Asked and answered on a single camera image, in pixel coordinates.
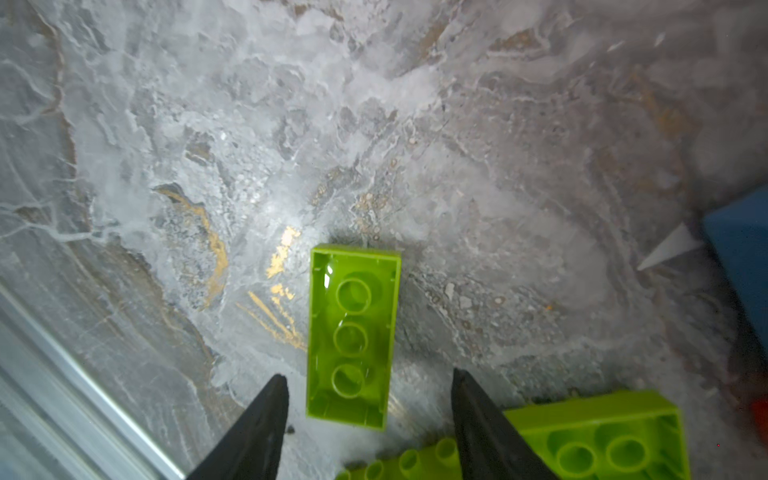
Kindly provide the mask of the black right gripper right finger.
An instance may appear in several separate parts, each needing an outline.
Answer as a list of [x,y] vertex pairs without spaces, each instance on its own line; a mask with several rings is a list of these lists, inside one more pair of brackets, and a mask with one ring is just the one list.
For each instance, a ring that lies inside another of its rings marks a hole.
[[466,370],[453,370],[451,407],[465,480],[558,478]]

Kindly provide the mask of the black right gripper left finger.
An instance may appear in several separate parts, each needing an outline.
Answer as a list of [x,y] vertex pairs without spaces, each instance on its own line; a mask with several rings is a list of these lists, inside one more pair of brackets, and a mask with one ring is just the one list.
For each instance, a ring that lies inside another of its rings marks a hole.
[[275,374],[187,479],[275,479],[288,409],[287,379]]

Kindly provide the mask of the blue lego brick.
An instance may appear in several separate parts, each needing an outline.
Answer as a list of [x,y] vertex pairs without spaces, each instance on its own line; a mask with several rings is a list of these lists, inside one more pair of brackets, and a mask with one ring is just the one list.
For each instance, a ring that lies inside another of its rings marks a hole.
[[767,187],[707,214],[703,227],[746,319],[766,348]]

